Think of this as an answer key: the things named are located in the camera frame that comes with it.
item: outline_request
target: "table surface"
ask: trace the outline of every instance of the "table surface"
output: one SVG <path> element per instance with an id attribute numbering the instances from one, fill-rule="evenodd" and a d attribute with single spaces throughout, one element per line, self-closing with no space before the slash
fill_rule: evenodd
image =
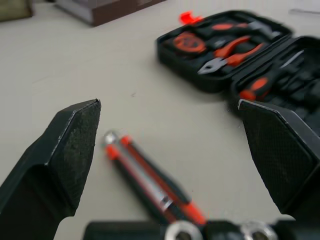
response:
<path id="1" fill-rule="evenodd" d="M 155 39 L 178 15 L 249 9 L 320 35 L 320 17 L 289 14 L 289 0 L 168 0 L 91 28 L 49 3 L 0 24 L 0 183 L 59 110 L 98 98 L 102 109 L 91 170 L 75 217 L 55 240 L 80 240 L 93 220 L 147 220 L 104 156 L 105 131 L 129 133 L 212 219 L 281 217 L 252 161 L 242 121 L 219 94 L 199 92 L 157 62 Z"/>

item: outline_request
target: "screwdriver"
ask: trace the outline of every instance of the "screwdriver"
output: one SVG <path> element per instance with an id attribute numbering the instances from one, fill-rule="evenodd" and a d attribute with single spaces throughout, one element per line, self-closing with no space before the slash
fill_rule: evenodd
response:
<path id="1" fill-rule="evenodd" d="M 274 83 L 283 75 L 283 68 L 291 64 L 297 59 L 304 50 L 299 51 L 293 57 L 291 57 L 285 64 L 278 67 L 278 64 L 274 64 L 272 69 L 263 77 L 260 77 L 249 84 L 243 91 L 240 92 L 239 96 L 242 99 L 247 100 L 263 100 L 268 94 Z"/>
<path id="2" fill-rule="evenodd" d="M 179 220 L 197 225 L 206 223 L 190 198 L 146 157 L 131 137 L 119 138 L 114 131 L 109 131 L 104 141 L 108 158 L 159 223 Z"/>

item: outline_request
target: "pliers jaw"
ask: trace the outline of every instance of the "pliers jaw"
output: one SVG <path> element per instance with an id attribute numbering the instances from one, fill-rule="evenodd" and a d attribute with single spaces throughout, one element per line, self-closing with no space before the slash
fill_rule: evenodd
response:
<path id="1" fill-rule="evenodd" d="M 203 67 L 198 71 L 199 75 L 211 74 L 218 71 L 220 68 L 227 64 L 227 60 L 222 57 L 216 57 L 208 61 Z"/>

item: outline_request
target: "pliers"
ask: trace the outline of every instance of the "pliers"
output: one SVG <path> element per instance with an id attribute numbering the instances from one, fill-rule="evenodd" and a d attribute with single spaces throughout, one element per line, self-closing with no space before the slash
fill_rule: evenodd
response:
<path id="1" fill-rule="evenodd" d="M 198 74 L 211 74 L 218 71 L 225 65 L 236 67 L 242 62 L 244 62 L 247 59 L 247 57 L 256 53 L 264 46 L 264 43 L 261 43 L 251 51 L 248 51 L 246 53 L 236 53 L 232 56 L 229 56 L 237 45 L 248 42 L 249 40 L 250 36 L 239 37 L 236 40 L 230 42 L 227 46 L 217 49 L 213 53 L 215 58 L 206 62 L 204 66 L 200 68 Z"/>

